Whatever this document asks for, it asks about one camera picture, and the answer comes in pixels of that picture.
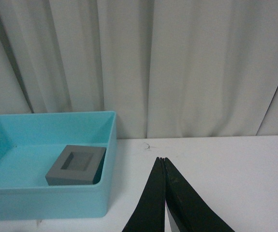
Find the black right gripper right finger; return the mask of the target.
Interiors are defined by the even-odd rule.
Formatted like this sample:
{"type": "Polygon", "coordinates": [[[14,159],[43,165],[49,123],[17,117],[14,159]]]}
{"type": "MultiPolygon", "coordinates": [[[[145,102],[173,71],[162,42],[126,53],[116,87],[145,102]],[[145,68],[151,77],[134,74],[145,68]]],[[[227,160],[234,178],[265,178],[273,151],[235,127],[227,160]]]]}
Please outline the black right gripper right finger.
{"type": "Polygon", "coordinates": [[[181,232],[232,232],[201,198],[180,171],[164,159],[166,203],[174,222],[181,232]]]}

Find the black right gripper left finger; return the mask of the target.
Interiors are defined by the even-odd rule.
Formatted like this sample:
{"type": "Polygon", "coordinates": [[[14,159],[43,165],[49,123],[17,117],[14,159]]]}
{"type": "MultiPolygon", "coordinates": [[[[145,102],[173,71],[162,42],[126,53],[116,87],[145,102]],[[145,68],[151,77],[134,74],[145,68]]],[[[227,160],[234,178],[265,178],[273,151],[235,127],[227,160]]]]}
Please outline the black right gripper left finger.
{"type": "Polygon", "coordinates": [[[165,229],[165,171],[156,158],[139,202],[124,232],[163,232],[165,229]]]}

